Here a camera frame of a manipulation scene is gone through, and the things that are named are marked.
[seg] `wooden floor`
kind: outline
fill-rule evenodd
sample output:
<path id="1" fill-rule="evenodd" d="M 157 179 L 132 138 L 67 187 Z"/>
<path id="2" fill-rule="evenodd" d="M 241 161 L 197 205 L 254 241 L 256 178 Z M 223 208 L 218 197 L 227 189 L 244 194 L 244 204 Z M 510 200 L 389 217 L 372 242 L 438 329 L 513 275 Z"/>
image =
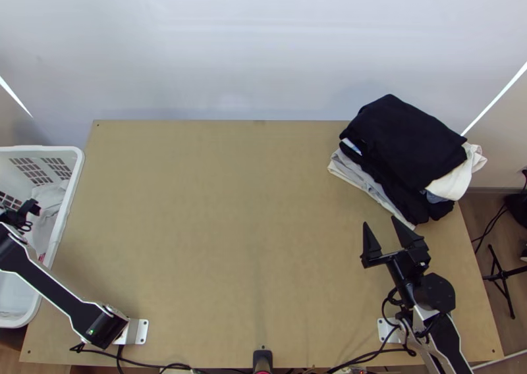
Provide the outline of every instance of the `wooden floor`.
<path id="1" fill-rule="evenodd" d="M 468 193 L 460 201 L 466 227 L 471 238 L 476 238 L 484 231 L 489 220 L 496 214 L 503 203 L 499 194 Z M 494 250 L 505 270 L 524 265 L 519 260 L 520 252 L 527 244 L 527 229 L 520 226 L 506 213 L 489 234 L 478 252 L 478 263 L 482 274 L 487 275 L 491 268 L 491 256 L 487 244 L 492 243 Z M 516 275 L 508 280 L 509 290 L 513 297 L 516 319 L 509 317 L 509 309 L 498 289 L 487 282 L 486 290 L 491 303 L 494 319 L 503 345 L 505 355 L 527 349 L 527 273 Z M 111 374 L 115 368 L 72 367 L 61 365 L 44 365 L 19 363 L 18 352 L 0 349 L 0 367 L 2 374 Z M 426 374 L 424 366 L 408 367 L 371 367 L 377 373 Z M 152 369 L 125 369 L 128 374 L 154 374 Z M 475 371 L 476 374 L 523 374 L 527 372 L 527 354 L 501 363 L 496 363 Z"/>

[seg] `black cable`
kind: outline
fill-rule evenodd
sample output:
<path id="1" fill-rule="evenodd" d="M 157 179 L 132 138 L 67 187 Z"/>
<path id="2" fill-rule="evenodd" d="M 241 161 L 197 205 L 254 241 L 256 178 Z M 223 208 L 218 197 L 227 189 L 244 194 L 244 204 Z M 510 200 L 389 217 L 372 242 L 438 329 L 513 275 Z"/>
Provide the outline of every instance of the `black cable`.
<path id="1" fill-rule="evenodd" d="M 386 298 L 383 300 L 383 303 L 381 305 L 381 312 L 383 314 L 383 318 L 384 320 L 386 321 L 386 323 L 388 323 L 388 325 L 392 326 L 392 327 L 398 327 L 398 325 L 396 323 L 392 323 L 388 320 L 388 318 L 386 317 L 386 314 L 384 313 L 384 307 L 386 306 L 386 303 L 390 303 L 394 306 L 401 306 L 403 305 L 403 302 L 402 300 L 396 300 L 393 298 L 393 296 L 397 293 L 397 288 L 393 288 L 392 290 L 389 291 L 388 293 L 388 296 L 386 296 Z"/>
<path id="2" fill-rule="evenodd" d="M 430 333 L 430 331 L 432 330 L 432 327 L 433 327 L 437 322 L 439 322 L 439 320 L 440 320 L 443 316 L 445 316 L 444 313 L 440 313 L 440 314 L 438 314 L 435 318 L 433 318 L 433 319 L 430 321 L 430 323 L 428 324 L 428 326 L 427 326 L 423 331 L 418 331 L 418 332 L 416 333 L 416 337 L 417 337 L 417 338 L 423 338 L 423 337 L 427 336 L 428 333 Z"/>
<path id="3" fill-rule="evenodd" d="M 525 177 L 525 183 L 523 184 L 523 188 L 521 189 L 520 194 L 524 193 L 525 189 L 527 188 L 527 169 L 522 170 L 522 174 Z M 471 242 L 480 241 L 480 243 L 478 244 L 476 250 L 474 251 L 475 254 L 478 253 L 478 250 L 480 250 L 480 247 L 483 244 L 483 239 L 492 231 L 492 229 L 496 225 L 496 222 L 498 221 L 498 219 L 501 218 L 501 216 L 507 211 L 508 211 L 508 209 L 506 209 L 505 208 L 505 204 L 503 204 L 500 207 L 500 209 L 498 209 L 498 212 L 496 212 L 496 215 L 494 215 L 494 217 L 489 221 L 489 223 L 485 227 L 485 231 L 483 231 L 483 234 L 481 236 L 471 240 Z"/>
<path id="4" fill-rule="evenodd" d="M 170 363 L 168 365 L 140 363 L 138 361 L 133 361 L 133 360 L 130 360 L 130 359 L 126 359 L 126 358 L 123 358 L 122 356 L 109 354 L 108 352 L 104 352 L 104 351 L 87 350 L 87 349 L 84 349 L 84 345 L 85 344 L 83 342 L 81 342 L 80 344 L 77 344 L 76 346 L 72 346 L 70 348 L 70 351 L 76 352 L 77 354 L 79 354 L 81 352 L 90 352 L 92 354 L 107 356 L 108 358 L 113 358 L 113 359 L 116 359 L 117 361 L 123 361 L 125 363 L 129 363 L 131 365 L 136 365 L 136 366 L 139 366 L 139 367 L 148 367 L 150 369 L 160 369 L 161 371 L 159 372 L 159 374 L 164 372 L 166 369 L 179 369 L 179 370 L 189 370 L 189 371 L 192 370 L 192 368 L 189 365 L 183 364 L 183 363 Z"/>
<path id="5" fill-rule="evenodd" d="M 117 348 L 117 357 L 115 359 L 115 363 L 117 364 L 117 371 L 119 372 L 119 374 L 125 374 L 123 373 L 123 369 L 121 368 L 121 363 L 119 361 L 119 359 L 122 358 L 124 348 L 125 348 L 124 345 L 119 345 L 119 347 Z"/>
<path id="6" fill-rule="evenodd" d="M 357 358 L 354 358 L 353 360 L 347 361 L 346 363 L 342 363 L 341 365 L 335 366 L 335 367 L 327 370 L 327 374 L 333 374 L 334 372 L 336 372 L 336 371 L 338 371 L 338 370 L 340 370 L 340 369 L 342 369 L 344 367 L 348 367 L 350 365 L 366 363 L 367 361 L 371 361 L 371 360 L 375 359 L 376 357 L 378 357 L 378 355 L 386 354 L 388 352 L 406 352 L 408 355 L 410 355 L 412 357 L 417 356 L 417 353 L 414 350 L 411 350 L 410 348 L 408 348 L 408 346 L 406 345 L 407 339 L 404 341 L 404 344 L 402 345 L 402 348 L 395 348 L 395 349 L 389 349 L 389 350 L 385 350 L 384 349 L 384 347 L 386 346 L 386 343 L 388 342 L 388 339 L 390 338 L 390 336 L 398 328 L 399 328 L 399 326 L 396 326 L 396 327 L 394 327 L 393 329 L 390 330 L 390 332 L 388 333 L 388 335 L 384 339 L 383 343 L 381 344 L 381 348 L 379 348 L 378 350 L 376 350 L 374 352 L 368 352 L 367 354 L 358 356 Z"/>
<path id="7" fill-rule="evenodd" d="M 485 238 L 485 236 L 487 234 L 489 234 L 492 230 L 492 228 L 494 227 L 494 225 L 496 224 L 496 220 L 497 218 L 499 217 L 499 214 L 500 212 L 502 212 L 502 210 L 505 208 L 505 204 L 503 204 L 500 209 L 498 209 L 498 212 L 496 212 L 496 215 L 494 215 L 494 217 L 489 221 L 489 223 L 487 223 L 487 226 L 485 227 L 485 231 L 483 231 L 483 234 L 473 240 L 470 240 L 471 242 L 475 242 L 475 241 L 478 241 L 478 240 L 481 240 L 482 238 Z"/>
<path id="8" fill-rule="evenodd" d="M 503 204 L 503 205 L 501 206 L 501 208 L 499 209 L 499 211 L 501 211 L 504 207 L 505 207 L 505 204 Z M 479 238 L 476 238 L 476 239 L 474 240 L 474 241 L 480 240 L 478 246 L 476 247 L 476 250 L 474 250 L 474 254 L 478 253 L 478 250 L 480 250 L 481 245 L 483 244 L 483 240 L 485 239 L 485 237 L 486 237 L 488 234 L 490 234 L 490 232 L 492 231 L 492 229 L 494 228 L 494 226 L 495 226 L 496 223 L 498 222 L 499 218 L 501 218 L 501 216 L 502 216 L 504 213 L 506 213 L 506 212 L 508 211 L 508 209 L 505 208 L 505 209 L 503 209 L 502 212 L 499 212 L 499 211 L 498 211 L 498 214 L 496 214 L 496 216 L 494 216 L 494 218 L 492 219 L 492 220 L 494 220 L 494 223 L 492 223 L 492 225 L 490 226 L 490 222 L 489 222 L 489 224 L 487 225 L 487 227 L 485 227 L 485 231 L 484 231 L 484 233 L 482 234 L 482 236 L 479 237 Z"/>

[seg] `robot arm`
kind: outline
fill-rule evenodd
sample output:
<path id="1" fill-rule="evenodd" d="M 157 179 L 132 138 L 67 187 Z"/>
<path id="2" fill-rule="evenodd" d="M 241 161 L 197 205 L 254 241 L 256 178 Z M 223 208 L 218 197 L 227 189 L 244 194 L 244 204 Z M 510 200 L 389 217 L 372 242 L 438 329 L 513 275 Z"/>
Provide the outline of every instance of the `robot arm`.
<path id="1" fill-rule="evenodd" d="M 26 239 L 0 223 L 0 271 L 18 275 L 70 319 L 85 343 L 106 349 L 110 344 L 144 344 L 148 321 L 130 319 L 108 304 L 85 301 L 59 282 L 39 261 Z"/>
<path id="2" fill-rule="evenodd" d="M 367 223 L 363 225 L 364 268 L 385 264 L 401 296 L 401 311 L 395 318 L 377 321 L 379 339 L 417 350 L 430 373 L 469 374 L 472 369 L 460 350 L 459 333 L 452 320 L 455 291 L 435 273 L 424 274 L 430 256 L 422 236 L 392 217 L 403 250 L 383 255 Z"/>

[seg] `tripod leg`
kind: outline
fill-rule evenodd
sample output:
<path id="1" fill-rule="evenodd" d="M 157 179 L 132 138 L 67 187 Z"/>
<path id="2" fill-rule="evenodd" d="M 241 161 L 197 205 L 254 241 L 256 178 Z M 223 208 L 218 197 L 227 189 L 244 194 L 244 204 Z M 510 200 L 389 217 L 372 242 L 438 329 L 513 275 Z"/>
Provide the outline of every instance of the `tripod leg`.
<path id="1" fill-rule="evenodd" d="M 511 301 L 511 295 L 509 294 L 509 288 L 507 287 L 507 280 L 503 279 L 503 290 L 505 291 L 505 298 L 507 299 L 507 304 L 509 305 L 509 311 L 511 313 L 511 318 L 516 319 L 514 315 L 513 302 Z"/>

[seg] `white cloth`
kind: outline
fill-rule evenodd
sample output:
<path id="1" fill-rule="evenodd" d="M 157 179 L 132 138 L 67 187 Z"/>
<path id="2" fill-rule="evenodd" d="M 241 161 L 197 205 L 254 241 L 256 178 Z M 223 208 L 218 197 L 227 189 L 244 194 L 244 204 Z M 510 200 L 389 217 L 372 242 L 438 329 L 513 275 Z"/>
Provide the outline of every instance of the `white cloth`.
<path id="1" fill-rule="evenodd" d="M 60 183 L 37 186 L 32 190 L 31 198 L 38 201 L 40 216 L 28 213 L 26 219 L 33 222 L 33 226 L 31 231 L 27 232 L 24 237 L 26 237 L 29 245 L 36 250 L 39 256 L 45 254 L 49 247 L 49 239 L 64 200 L 68 183 L 68 180 L 64 180 Z"/>
<path id="2" fill-rule="evenodd" d="M 370 174 L 364 172 L 359 164 L 347 157 L 344 152 L 337 149 L 331 155 L 331 160 L 327 170 L 345 180 L 349 184 L 366 192 L 371 198 L 382 205 L 393 214 L 398 220 L 404 223 L 408 228 L 414 230 L 416 227 L 408 222 L 402 213 L 393 205 L 393 202 L 386 196 L 381 184 L 377 183 Z"/>
<path id="3" fill-rule="evenodd" d="M 463 148 L 466 152 L 466 161 L 445 176 L 432 180 L 425 187 L 427 191 L 436 196 L 454 201 L 463 197 L 472 179 L 472 174 L 480 170 L 487 163 L 487 158 L 483 156 L 481 146 L 465 142 Z"/>

